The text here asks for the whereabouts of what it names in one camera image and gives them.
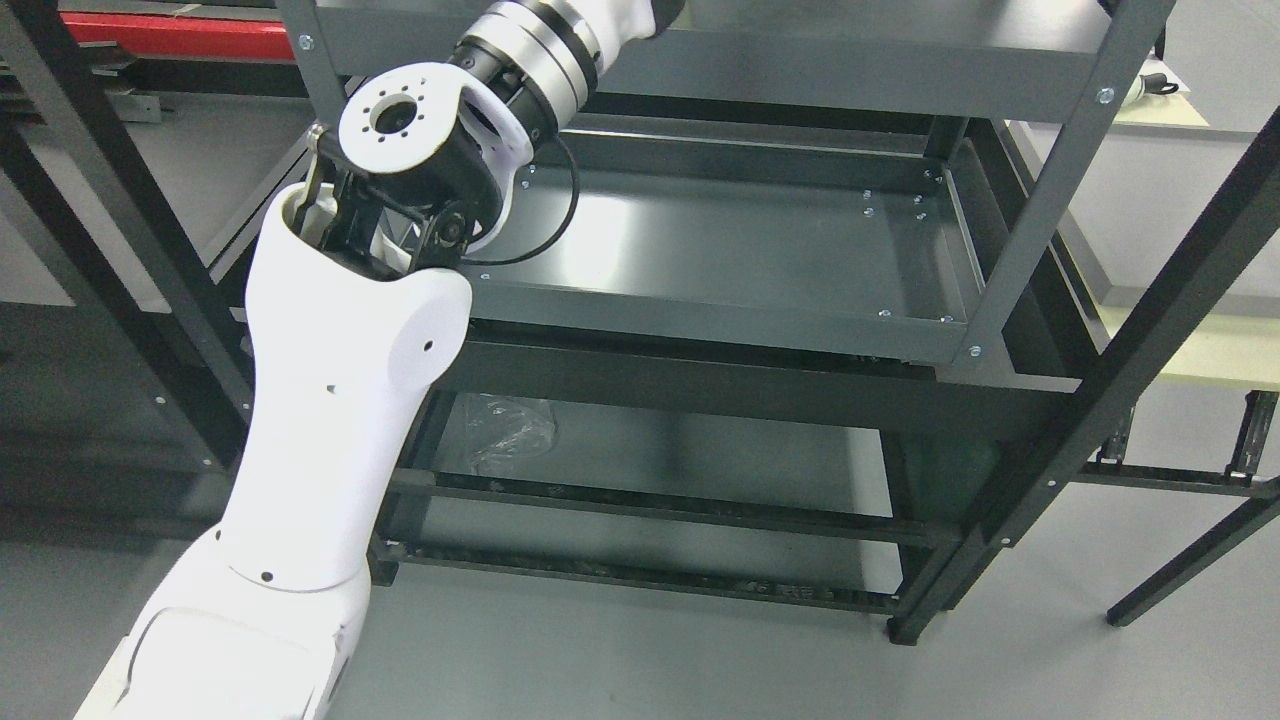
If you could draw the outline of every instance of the dark gray shelf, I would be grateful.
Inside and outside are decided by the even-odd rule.
[[[957,351],[980,272],[937,182],[948,172],[902,138],[593,119],[567,133],[584,168],[573,224],[534,260],[468,269],[477,318],[932,363]],[[538,245],[567,187],[547,161],[522,170],[480,258]]]
[[[333,70],[376,74],[447,56],[489,0],[316,5]],[[663,37],[628,46],[600,88],[1064,122],[1108,26],[1094,0],[822,5],[815,12],[786,0],[692,0]],[[307,55],[300,56],[303,65]]]

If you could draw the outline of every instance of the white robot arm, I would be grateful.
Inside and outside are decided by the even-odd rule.
[[[319,720],[360,638],[365,552],[413,415],[466,336],[453,268],[497,234],[516,170],[621,47],[684,1],[503,0],[448,63],[396,68],[312,132],[246,296],[248,442],[223,520],[178,560],[77,719]],[[416,232],[394,241],[385,211]]]

